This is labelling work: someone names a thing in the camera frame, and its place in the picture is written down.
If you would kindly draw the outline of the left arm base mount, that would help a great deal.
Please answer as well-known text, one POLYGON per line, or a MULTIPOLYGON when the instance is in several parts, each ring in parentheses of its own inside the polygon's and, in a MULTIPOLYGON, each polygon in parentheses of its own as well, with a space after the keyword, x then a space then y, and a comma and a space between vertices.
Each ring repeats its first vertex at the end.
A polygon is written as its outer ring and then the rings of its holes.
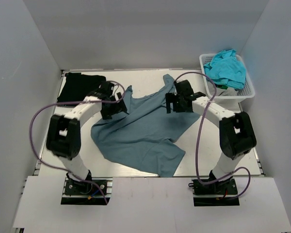
MULTIPOLYGON (((112 178, 93 179, 109 201, 112 194, 112 178)), ((61 205, 107 205, 99 189, 93 184, 81 186, 76 181, 66 178, 61 198, 61 205)))

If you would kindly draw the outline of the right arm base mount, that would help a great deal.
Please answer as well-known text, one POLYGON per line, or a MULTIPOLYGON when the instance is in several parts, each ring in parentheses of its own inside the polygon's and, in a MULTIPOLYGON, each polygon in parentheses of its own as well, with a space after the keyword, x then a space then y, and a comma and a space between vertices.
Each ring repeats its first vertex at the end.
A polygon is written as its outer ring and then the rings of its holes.
POLYGON ((194 207, 239 206, 238 190, 234 178, 209 185, 202 185, 197 179, 188 187, 193 191, 194 207))

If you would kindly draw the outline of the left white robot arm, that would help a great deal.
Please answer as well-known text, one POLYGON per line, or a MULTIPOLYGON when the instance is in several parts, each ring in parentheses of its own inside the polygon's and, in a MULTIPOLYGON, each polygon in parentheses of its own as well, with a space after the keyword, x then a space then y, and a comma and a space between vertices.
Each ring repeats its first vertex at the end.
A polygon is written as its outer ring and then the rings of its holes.
POLYGON ((68 178, 76 182, 76 188, 83 194, 93 188, 90 170, 80 156, 81 128, 97 113, 103 120, 121 112, 126 113, 124 95, 114 94, 115 87, 122 85, 115 81, 105 81, 91 91, 84 100, 75 102, 75 107, 63 115, 54 114, 50 119, 46 147, 64 165, 68 178))

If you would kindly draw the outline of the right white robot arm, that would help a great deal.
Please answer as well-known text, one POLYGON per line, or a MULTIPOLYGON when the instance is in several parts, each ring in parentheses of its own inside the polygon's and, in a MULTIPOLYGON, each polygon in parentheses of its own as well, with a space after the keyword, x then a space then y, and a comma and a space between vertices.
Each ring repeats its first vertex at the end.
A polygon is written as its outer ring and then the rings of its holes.
POLYGON ((238 171, 236 166, 257 144, 252 123, 246 112, 235 113, 209 99, 201 92, 194 93, 188 80, 174 82, 176 92, 165 95, 167 113, 197 113, 201 122, 197 133, 195 168, 197 180, 209 185, 216 194, 226 189, 226 180, 238 171), (202 125, 207 119, 219 129, 221 155, 216 166, 210 171, 208 181, 202 181, 198 170, 198 148, 202 125))

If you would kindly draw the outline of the grey-blue t-shirt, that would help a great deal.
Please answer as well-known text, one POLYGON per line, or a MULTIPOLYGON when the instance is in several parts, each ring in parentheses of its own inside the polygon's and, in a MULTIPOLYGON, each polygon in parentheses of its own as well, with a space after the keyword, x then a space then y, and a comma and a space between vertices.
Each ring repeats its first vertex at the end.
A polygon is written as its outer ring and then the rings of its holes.
POLYGON ((163 76, 164 86, 141 98, 133 98, 132 86, 125 91, 127 112, 99 120, 91 138, 105 159, 139 171, 173 177, 185 151, 175 142, 198 119, 196 113, 166 112, 165 95, 174 93, 174 79, 163 76))

